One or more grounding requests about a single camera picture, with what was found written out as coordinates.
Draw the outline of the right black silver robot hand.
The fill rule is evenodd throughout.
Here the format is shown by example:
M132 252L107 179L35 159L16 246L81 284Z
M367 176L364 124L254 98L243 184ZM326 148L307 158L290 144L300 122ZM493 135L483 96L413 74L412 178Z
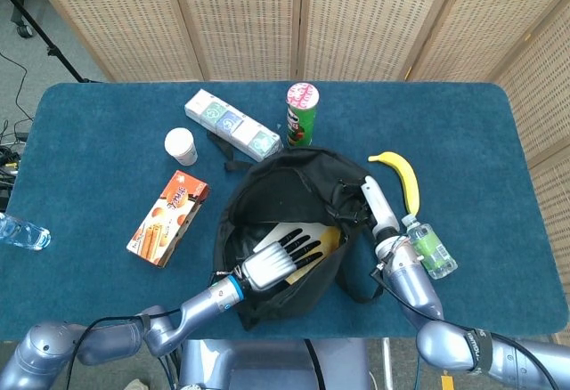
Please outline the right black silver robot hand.
M355 183L340 181L341 193L347 195L346 200L358 199L362 205L349 219L354 224L366 224L372 235L380 237L400 233L400 226L392 208L380 189L377 181L370 175Z

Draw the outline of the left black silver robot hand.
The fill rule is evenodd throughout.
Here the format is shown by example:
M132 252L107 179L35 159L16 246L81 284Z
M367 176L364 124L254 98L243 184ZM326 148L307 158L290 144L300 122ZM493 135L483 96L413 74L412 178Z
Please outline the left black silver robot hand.
M325 230L318 223L277 223L239 263L237 278L258 293L292 285L325 258Z

